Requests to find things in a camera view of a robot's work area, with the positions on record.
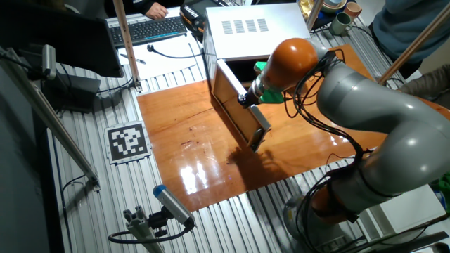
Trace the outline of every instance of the metal pole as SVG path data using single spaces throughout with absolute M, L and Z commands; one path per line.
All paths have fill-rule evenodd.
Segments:
M 308 32 L 310 32 L 312 27 L 314 26 L 317 16 L 319 15 L 319 12 L 321 11 L 322 5 L 323 5 L 323 0 L 314 1 L 314 5 L 312 6 L 311 13 L 309 14 L 308 20 L 307 20 Z
M 409 47 L 398 57 L 389 69 L 378 80 L 379 84 L 384 85 L 391 76 L 400 69 L 400 67 L 415 53 L 428 38 L 433 35 L 439 27 L 450 17 L 450 3 L 444 10 L 423 30 L 423 32 L 409 45 Z
M 122 0 L 114 0 L 115 14 L 119 21 L 120 31 L 124 38 L 125 50 L 127 51 L 129 66 L 131 68 L 131 74 L 133 75 L 134 85 L 137 91 L 142 91 L 141 79 L 139 78 L 138 65 L 136 58 L 134 57 L 133 44 L 131 42 L 131 35 L 129 34 L 127 16 L 125 15 L 124 4 Z
M 19 60 L 14 50 L 8 49 L 7 56 Z M 69 153 L 78 167 L 86 174 L 89 180 L 94 184 L 94 190 L 100 190 L 98 184 L 98 175 L 94 168 L 89 164 L 82 151 L 72 140 L 67 130 L 59 120 L 57 114 L 46 100 L 39 87 L 28 79 L 27 73 L 21 66 L 7 60 L 0 60 L 0 65 L 28 100 L 34 111 L 41 117 L 45 125 L 56 136 L 64 149 Z

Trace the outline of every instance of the computer monitor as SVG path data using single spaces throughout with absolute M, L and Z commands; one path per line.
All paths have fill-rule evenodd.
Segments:
M 48 44 L 55 48 L 59 63 L 104 77 L 124 75 L 105 20 L 20 0 L 0 0 L 0 25 L 3 49 L 20 52 Z

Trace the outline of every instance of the hand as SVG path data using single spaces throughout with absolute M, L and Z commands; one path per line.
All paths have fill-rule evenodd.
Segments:
M 159 3 L 155 2 L 152 7 L 150 8 L 150 10 L 147 11 L 146 16 L 157 20 L 157 19 L 162 19 L 167 15 L 167 9 L 160 5 Z

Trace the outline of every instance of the wooden stick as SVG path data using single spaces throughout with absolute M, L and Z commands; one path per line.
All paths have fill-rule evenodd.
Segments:
M 386 81 L 399 70 L 399 68 L 433 35 L 439 27 L 450 17 L 450 4 L 423 30 L 423 32 L 409 45 L 409 47 L 398 57 L 389 69 L 378 80 L 379 84 L 385 85 Z
M 321 11 L 323 5 L 323 0 L 314 1 L 314 5 L 312 6 L 311 13 L 308 16 L 307 20 L 307 28 L 308 32 L 311 31 L 314 26 L 314 22 L 316 22 L 317 16 L 319 15 L 319 11 Z
M 133 81 L 137 91 L 142 91 L 141 79 L 139 78 L 138 66 L 136 64 L 136 58 L 134 57 L 133 44 L 131 42 L 131 35 L 129 34 L 127 16 L 125 15 L 124 4 L 122 0 L 114 0 L 115 14 L 119 21 L 120 31 L 124 38 L 125 50 L 127 51 L 129 66 L 131 68 L 131 74 L 133 75 Z

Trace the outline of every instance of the ventilation slot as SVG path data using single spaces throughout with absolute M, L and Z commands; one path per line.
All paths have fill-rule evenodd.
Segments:
M 224 28 L 225 34 L 232 34 L 233 29 L 231 28 L 231 22 L 230 21 L 222 21 L 222 27 Z
M 246 20 L 245 24 L 247 24 L 248 32 L 256 32 L 256 25 L 254 20 Z
M 237 33 L 244 33 L 244 24 L 242 23 L 242 20 L 234 20 L 234 27 L 236 28 Z
M 259 25 L 259 31 L 261 32 L 268 32 L 269 28 L 267 27 L 266 20 L 264 18 L 260 18 L 257 20 Z

